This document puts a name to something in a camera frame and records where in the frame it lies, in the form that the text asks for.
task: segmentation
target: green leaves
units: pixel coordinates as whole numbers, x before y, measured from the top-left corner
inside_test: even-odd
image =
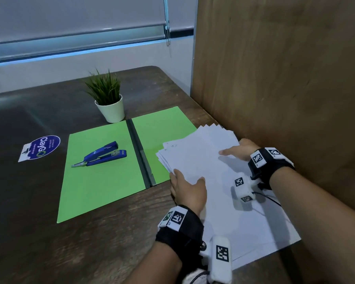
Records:
[[[100,106],[112,105],[120,100],[121,82],[117,76],[112,77],[110,71],[101,75],[96,69],[97,75],[90,73],[91,77],[85,84],[89,87],[87,93],[97,101]]]

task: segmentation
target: cable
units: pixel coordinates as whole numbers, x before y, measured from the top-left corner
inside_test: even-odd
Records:
[[[193,282],[196,281],[200,276],[208,275],[208,274],[209,274],[209,271],[203,271],[203,272],[197,274],[189,284],[193,284]]]
[[[266,195],[263,194],[263,193],[260,193],[260,192],[252,192],[252,194],[260,194],[260,195],[264,196],[265,198],[268,198],[269,200],[272,200],[272,201],[275,202],[278,206],[281,207],[281,204],[280,204],[280,203],[278,203],[277,201],[274,201],[271,197],[268,197],[268,196],[266,196]]]

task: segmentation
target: human hand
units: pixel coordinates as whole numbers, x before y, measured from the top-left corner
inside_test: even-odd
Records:
[[[239,141],[239,145],[220,150],[218,153],[225,156],[231,154],[243,161],[249,161],[251,159],[250,155],[259,148],[260,146],[253,143],[250,139],[243,138]]]
[[[199,216],[204,209],[207,198],[205,178],[199,178],[196,184],[192,185],[185,180],[180,170],[174,169],[174,173],[170,173],[170,179],[171,194],[175,197],[176,204],[189,207]]]

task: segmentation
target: roller blind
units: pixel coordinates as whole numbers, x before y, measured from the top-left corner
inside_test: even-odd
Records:
[[[0,43],[164,23],[163,0],[0,0]]]
[[[198,0],[168,0],[168,14],[171,31],[194,28]]]

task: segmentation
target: black wrist strap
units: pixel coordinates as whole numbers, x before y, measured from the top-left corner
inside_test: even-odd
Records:
[[[187,212],[183,216],[178,231],[175,230],[176,225],[168,225],[170,221],[172,224],[176,224],[176,222],[173,221],[173,216],[175,215],[175,213],[173,213],[170,215],[167,224],[160,228],[155,240],[170,246],[179,256],[183,266],[191,266],[199,259],[200,246],[203,242],[204,226],[200,218],[187,206],[180,205],[180,207],[185,208]]]
[[[292,162],[275,148],[260,148],[251,155],[248,162],[252,176],[255,180],[260,178],[266,185],[270,185],[272,174],[282,167],[290,167],[295,170]]]

